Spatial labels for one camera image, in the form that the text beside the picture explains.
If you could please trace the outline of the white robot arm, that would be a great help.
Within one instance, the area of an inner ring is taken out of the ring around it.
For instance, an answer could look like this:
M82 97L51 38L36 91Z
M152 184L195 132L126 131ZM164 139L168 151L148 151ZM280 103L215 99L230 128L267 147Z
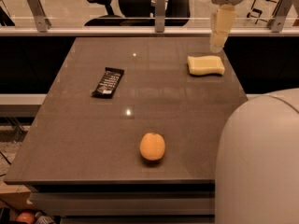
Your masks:
M299 224L299 89L242 104L221 132L215 224Z

